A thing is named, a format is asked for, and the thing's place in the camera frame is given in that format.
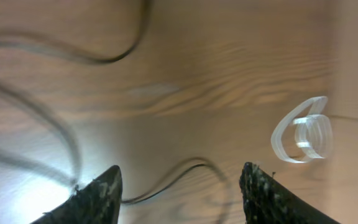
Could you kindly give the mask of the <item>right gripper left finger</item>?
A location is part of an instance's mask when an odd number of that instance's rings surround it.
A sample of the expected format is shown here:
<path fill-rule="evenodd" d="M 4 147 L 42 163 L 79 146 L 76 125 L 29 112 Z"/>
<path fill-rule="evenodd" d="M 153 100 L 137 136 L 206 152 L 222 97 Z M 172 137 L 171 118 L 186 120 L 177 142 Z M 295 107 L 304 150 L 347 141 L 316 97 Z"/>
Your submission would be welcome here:
<path fill-rule="evenodd" d="M 115 165 L 32 224 L 117 224 L 121 199 L 122 175 Z"/>

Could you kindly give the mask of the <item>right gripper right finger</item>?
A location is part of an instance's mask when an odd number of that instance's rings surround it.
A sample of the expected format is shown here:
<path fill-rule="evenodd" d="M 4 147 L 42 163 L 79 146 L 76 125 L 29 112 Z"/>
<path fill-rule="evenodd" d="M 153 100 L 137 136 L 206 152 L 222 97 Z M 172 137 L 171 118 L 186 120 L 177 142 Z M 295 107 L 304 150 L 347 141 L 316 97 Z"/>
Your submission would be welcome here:
<path fill-rule="evenodd" d="M 239 186 L 247 224 L 339 224 L 251 162 L 244 164 Z"/>

